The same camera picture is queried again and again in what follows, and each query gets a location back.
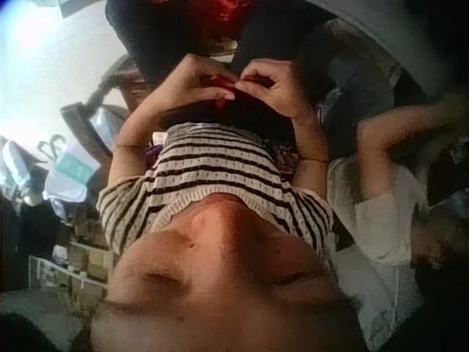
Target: floor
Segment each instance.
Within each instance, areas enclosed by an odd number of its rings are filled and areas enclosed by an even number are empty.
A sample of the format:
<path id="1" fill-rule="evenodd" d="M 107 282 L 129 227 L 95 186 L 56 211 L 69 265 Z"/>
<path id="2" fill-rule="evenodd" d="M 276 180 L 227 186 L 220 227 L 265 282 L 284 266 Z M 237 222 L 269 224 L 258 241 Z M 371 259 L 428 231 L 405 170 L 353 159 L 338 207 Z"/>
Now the floor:
<path id="1" fill-rule="evenodd" d="M 59 7 L 10 0 L 0 12 L 0 135 L 45 160 L 40 141 L 73 139 L 59 113 L 85 101 L 122 55 L 104 14 L 105 1 L 62 18 Z M 105 103 L 125 106 L 118 91 Z"/>

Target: black and white stripes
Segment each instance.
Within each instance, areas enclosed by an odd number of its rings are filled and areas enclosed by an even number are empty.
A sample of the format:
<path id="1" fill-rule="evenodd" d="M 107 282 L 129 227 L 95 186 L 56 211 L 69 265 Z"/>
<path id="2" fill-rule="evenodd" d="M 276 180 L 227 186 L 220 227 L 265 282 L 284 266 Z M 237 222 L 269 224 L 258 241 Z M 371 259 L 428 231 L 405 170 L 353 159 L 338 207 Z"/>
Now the black and white stripes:
<path id="1" fill-rule="evenodd" d="M 282 181 L 254 135 L 222 125 L 173 127 L 153 168 L 104 189 L 97 207 L 106 238 L 120 254 L 144 233 L 166 226 L 191 202 L 218 192 L 237 195 L 261 217 L 323 254 L 332 227 L 327 203 Z"/>

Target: white plastic bag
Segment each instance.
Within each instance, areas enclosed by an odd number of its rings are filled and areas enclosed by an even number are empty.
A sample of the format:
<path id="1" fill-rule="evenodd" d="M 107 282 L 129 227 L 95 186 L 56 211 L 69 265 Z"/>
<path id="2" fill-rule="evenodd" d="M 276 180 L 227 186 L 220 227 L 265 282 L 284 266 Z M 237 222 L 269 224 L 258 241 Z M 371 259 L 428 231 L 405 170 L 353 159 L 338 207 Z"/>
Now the white plastic bag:
<path id="1" fill-rule="evenodd" d="M 99 108 L 91 123 L 109 150 L 113 150 L 122 121 L 107 109 Z M 65 151 L 59 156 L 45 179 L 44 199 L 65 202 L 83 202 L 86 185 L 100 164 L 76 141 L 67 141 Z"/>

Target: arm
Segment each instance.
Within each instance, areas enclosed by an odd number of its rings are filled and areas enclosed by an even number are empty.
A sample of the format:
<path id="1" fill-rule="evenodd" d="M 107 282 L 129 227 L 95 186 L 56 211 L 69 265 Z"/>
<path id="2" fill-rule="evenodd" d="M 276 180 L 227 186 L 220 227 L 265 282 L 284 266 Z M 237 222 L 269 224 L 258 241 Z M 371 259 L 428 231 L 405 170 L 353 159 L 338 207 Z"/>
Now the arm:
<path id="1" fill-rule="evenodd" d="M 313 114 L 305 120 L 293 120 L 298 151 L 298 165 L 292 185 L 307 188 L 326 199 L 329 152 L 325 137 Z"/>
<path id="2" fill-rule="evenodd" d="M 146 172 L 145 148 L 151 141 L 152 133 L 162 131 L 158 126 L 163 115 L 162 111 L 148 109 L 143 102 L 125 121 L 113 150 L 108 184 L 124 177 L 141 176 Z"/>
<path id="3" fill-rule="evenodd" d="M 393 109 L 358 126 L 358 164 L 365 199 L 391 190 L 389 150 L 413 134 L 460 120 L 467 111 L 464 99 L 448 97 L 433 106 Z"/>
<path id="4" fill-rule="evenodd" d="M 245 78 L 264 76 L 274 82 L 270 88 Z M 297 143 L 298 167 L 293 186 L 307 188 L 323 199 L 327 196 L 328 146 L 313 114 L 293 64 L 272 59 L 253 60 L 242 72 L 236 88 L 263 101 L 279 114 L 292 119 Z"/>
<path id="5" fill-rule="evenodd" d="M 203 87 L 201 77 L 223 75 L 237 80 L 222 64 L 211 59 L 187 55 L 168 78 L 133 112 L 116 140 L 108 184 L 120 178 L 142 176 L 146 170 L 145 147 L 153 132 L 162 131 L 160 122 L 168 110 L 203 100 L 235 99 L 220 87 Z"/>

